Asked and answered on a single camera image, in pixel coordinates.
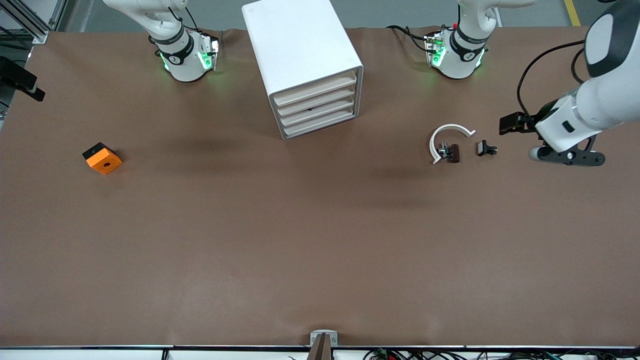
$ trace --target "metal frame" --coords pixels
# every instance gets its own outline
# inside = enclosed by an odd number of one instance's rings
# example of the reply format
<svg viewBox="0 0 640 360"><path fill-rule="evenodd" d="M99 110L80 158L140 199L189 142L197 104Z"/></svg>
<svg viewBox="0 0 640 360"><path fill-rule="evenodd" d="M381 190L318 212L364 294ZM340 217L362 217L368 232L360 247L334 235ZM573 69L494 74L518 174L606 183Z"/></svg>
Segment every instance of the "metal frame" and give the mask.
<svg viewBox="0 0 640 360"><path fill-rule="evenodd" d="M540 350L561 352L569 349L631 350L633 346L557 346L557 345L338 345L331 350L376 350L396 351L449 350L452 352L510 352L510 350ZM0 347L0 350L198 350L198 351L256 351L256 352L309 352L305 345L46 345Z"/></svg>
<svg viewBox="0 0 640 360"><path fill-rule="evenodd" d="M53 28L53 30L58 30L60 28L62 13L65 11L67 4L68 0L58 0L58 2L56 3L53 14L51 14L51 19L49 19L49 25Z"/></svg>
<svg viewBox="0 0 640 360"><path fill-rule="evenodd" d="M47 41L51 27L22 0L0 0L0 8L33 36L34 44L44 44Z"/></svg>

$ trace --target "white curved part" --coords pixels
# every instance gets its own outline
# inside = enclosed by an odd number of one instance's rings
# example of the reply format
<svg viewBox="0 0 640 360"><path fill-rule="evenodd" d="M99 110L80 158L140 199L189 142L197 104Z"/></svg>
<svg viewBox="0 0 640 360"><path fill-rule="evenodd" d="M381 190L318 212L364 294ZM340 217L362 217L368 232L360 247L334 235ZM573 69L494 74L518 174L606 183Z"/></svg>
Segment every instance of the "white curved part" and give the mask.
<svg viewBox="0 0 640 360"><path fill-rule="evenodd" d="M431 140L429 140L429 150L431 151L431 156L433 157L434 165L438 161L440 161L440 159L442 159L442 157L438 153L438 150L436 149L435 140L436 140L436 135L443 130L456 130L463 133L467 137L470 137L471 135L476 133L476 130L469 131L469 129L467 129L466 127L458 124L446 124L437 128L436 131L433 132L433 135L431 135Z"/></svg>
<svg viewBox="0 0 640 360"><path fill-rule="evenodd" d="M533 149L529 150L529 159L532 159L533 161L544 162L544 161L540 160L540 158L538 157L538 151L541 148L542 148L542 146L536 146Z"/></svg>

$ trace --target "green led light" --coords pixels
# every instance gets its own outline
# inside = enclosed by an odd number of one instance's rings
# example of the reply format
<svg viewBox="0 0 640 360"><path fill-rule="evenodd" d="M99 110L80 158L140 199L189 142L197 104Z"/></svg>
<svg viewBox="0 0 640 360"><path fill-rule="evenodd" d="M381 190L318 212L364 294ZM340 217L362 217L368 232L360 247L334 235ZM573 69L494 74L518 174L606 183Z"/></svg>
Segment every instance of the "green led light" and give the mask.
<svg viewBox="0 0 640 360"><path fill-rule="evenodd" d="M166 60L164 59L164 55L162 55L162 53L160 53L160 59L162 59L162 62L164 63L164 69L169 71L169 65L166 64Z"/></svg>
<svg viewBox="0 0 640 360"><path fill-rule="evenodd" d="M440 49L433 55L433 66L440 66L442 63L442 57L447 52L444 46L441 46Z"/></svg>
<svg viewBox="0 0 640 360"><path fill-rule="evenodd" d="M482 51L480 52L480 55L478 55L478 61L476 62L476 67L480 66L480 61L482 61L482 55L484 55L484 49L482 49Z"/></svg>
<svg viewBox="0 0 640 360"><path fill-rule="evenodd" d="M207 55L206 53L203 54L199 51L198 58L200 59L200 62L202 63L202 67L205 70L211 69L211 56Z"/></svg>

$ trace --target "gray floor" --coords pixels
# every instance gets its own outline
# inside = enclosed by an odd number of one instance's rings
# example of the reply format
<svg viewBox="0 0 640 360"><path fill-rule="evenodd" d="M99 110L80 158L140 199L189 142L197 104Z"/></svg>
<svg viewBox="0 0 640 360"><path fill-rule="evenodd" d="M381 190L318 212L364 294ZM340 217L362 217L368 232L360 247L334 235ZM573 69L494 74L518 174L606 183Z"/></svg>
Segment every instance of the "gray floor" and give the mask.
<svg viewBox="0 0 640 360"><path fill-rule="evenodd" d="M198 26L206 29L245 29L240 11L253 0L190 0L189 9ZM346 28L384 28L397 24L412 28L451 24L457 19L455 0L332 0ZM563 0L539 0L522 9L502 9L505 26L568 26ZM128 17L107 7L102 0L77 0L68 31L142 31Z"/></svg>
<svg viewBox="0 0 640 360"><path fill-rule="evenodd" d="M611 6L611 4L603 4L594 0L573 0L573 4L582 26L591 26Z"/></svg>

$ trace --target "black clip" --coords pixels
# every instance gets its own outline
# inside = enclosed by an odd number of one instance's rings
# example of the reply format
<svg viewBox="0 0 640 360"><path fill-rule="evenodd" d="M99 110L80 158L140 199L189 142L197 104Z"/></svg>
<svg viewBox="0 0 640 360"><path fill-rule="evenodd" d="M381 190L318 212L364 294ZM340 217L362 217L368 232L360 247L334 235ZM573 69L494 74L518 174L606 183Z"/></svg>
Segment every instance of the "black clip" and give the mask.
<svg viewBox="0 0 640 360"><path fill-rule="evenodd" d="M456 143L451 144L451 146L447 146L445 142L441 143L438 153L440 153L443 159L447 159L450 163L455 164L460 162L460 147Z"/></svg>
<svg viewBox="0 0 640 360"><path fill-rule="evenodd" d="M507 133L533 133L536 128L535 121L525 115L525 113L517 112L500 118L500 135Z"/></svg>
<svg viewBox="0 0 640 360"><path fill-rule="evenodd" d="M487 145L486 140L483 140L478 143L478 149L477 149L478 156L483 156L486 154L493 156L493 155L496 155L497 153L498 153L498 147Z"/></svg>

